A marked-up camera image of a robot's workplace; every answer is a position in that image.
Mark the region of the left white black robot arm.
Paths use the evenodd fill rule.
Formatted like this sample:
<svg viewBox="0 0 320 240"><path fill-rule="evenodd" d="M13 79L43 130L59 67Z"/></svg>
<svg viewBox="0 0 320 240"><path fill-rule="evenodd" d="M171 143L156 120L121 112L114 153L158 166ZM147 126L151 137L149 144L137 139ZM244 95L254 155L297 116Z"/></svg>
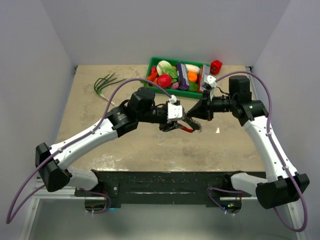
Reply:
<svg viewBox="0 0 320 240"><path fill-rule="evenodd" d="M166 103L155 104L155 93L145 87L135 91L130 99L108 111L98 122L69 139L48 146L36 147L35 166L48 192L64 187L84 189L99 196L104 184L91 170L75 168L72 164L100 145L135 130L140 122L158 124L163 132L179 127L185 117L180 101L172 96Z"/></svg>

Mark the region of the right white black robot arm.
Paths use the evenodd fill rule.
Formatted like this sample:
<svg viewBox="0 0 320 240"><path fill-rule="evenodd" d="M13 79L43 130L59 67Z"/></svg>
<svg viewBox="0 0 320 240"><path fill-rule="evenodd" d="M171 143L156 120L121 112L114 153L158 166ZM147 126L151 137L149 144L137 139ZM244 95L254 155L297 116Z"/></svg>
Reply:
<svg viewBox="0 0 320 240"><path fill-rule="evenodd" d="M223 192L230 197L239 191L257 197L264 209L295 202L310 179L300 174L287 158L269 120L270 111L260 100L252 99L250 80L244 75L229 78L229 97L215 97L216 79L206 75L200 82L201 99L187 112L189 118L212 120L214 113L231 112L253 141L265 168L265 178L236 171L225 174Z"/></svg>

